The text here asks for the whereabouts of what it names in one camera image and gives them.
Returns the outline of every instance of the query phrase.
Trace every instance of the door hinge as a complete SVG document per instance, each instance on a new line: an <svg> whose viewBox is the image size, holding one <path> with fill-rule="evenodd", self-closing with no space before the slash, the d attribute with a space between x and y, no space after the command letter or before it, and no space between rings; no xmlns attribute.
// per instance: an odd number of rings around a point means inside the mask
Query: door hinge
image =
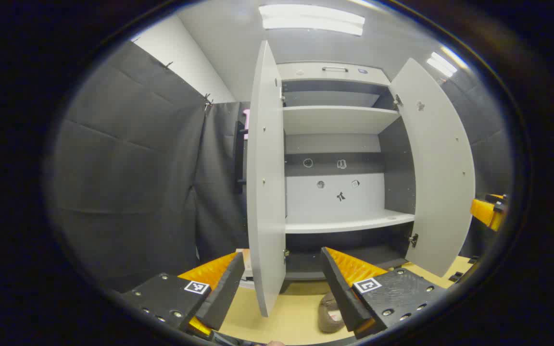
<svg viewBox="0 0 554 346"><path fill-rule="evenodd" d="M412 247L416 247L416 243L418 243L418 234L410 236L407 240L409 240L409 243L412 244Z"/></svg>

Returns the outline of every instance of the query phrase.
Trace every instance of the sticker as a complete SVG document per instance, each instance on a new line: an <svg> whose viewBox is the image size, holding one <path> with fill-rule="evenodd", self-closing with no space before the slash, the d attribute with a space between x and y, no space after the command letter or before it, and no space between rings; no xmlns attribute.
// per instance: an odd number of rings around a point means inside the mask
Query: sticker
<svg viewBox="0 0 554 346"><path fill-rule="evenodd" d="M187 286L185 286L185 291L204 294L204 291L209 288L209 284L199 283L198 281L190 281Z"/></svg>
<svg viewBox="0 0 554 346"><path fill-rule="evenodd" d="M341 311L339 311L338 309L328 311L328 315L330 316L330 318L332 318L334 322L339 322L343 320L343 317L341 317Z"/></svg>
<svg viewBox="0 0 554 346"><path fill-rule="evenodd" d="M382 287L382 285L376 281L376 279L371 278L367 280L362 280L354 283L359 293L365 293L373 291L376 288Z"/></svg>

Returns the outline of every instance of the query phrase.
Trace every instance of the pink object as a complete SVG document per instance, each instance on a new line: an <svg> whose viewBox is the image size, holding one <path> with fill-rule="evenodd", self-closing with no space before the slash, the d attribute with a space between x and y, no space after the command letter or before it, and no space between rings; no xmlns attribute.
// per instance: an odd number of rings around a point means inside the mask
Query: pink object
<svg viewBox="0 0 554 346"><path fill-rule="evenodd" d="M245 114L245 129L249 129L249 109L242 111Z"/></svg>

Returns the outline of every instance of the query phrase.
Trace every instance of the black handle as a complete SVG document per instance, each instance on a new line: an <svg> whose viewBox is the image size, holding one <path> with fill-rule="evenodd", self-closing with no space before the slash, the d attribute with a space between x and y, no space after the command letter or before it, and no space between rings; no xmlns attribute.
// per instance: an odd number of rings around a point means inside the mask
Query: black handle
<svg viewBox="0 0 554 346"><path fill-rule="evenodd" d="M322 71L325 71L327 68L337 68L337 69L339 69L339 70L344 70L345 72L348 72L348 69L347 69L347 68L345 68L345 67L337 67L337 66L324 66L324 67L322 68Z"/></svg>
<svg viewBox="0 0 554 346"><path fill-rule="evenodd" d="M242 186L247 182L242 178L242 160L243 160L243 149L244 149L244 139L245 135L249 131L245 129L245 125L240 121L237 121L235 124L235 145L234 145L234 191L236 194L242 193Z"/></svg>

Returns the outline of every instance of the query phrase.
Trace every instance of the white shelf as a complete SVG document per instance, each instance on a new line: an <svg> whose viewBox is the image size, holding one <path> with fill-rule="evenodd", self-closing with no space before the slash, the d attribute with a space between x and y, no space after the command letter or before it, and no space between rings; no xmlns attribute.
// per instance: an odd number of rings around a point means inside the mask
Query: white shelf
<svg viewBox="0 0 554 346"><path fill-rule="evenodd" d="M324 182L323 188L317 182ZM287 234L347 232L414 221L384 208L384 173L286 177Z"/></svg>
<svg viewBox="0 0 554 346"><path fill-rule="evenodd" d="M283 108L287 135L378 134L399 117L399 112L369 107L301 106Z"/></svg>
<svg viewBox="0 0 554 346"><path fill-rule="evenodd" d="M286 234L325 234L330 232L348 232L367 230L385 226L398 225L414 221L412 214L404 214L392 210L378 210L375 214L356 216L347 220L331 219L330 217L291 217L286 218Z"/></svg>

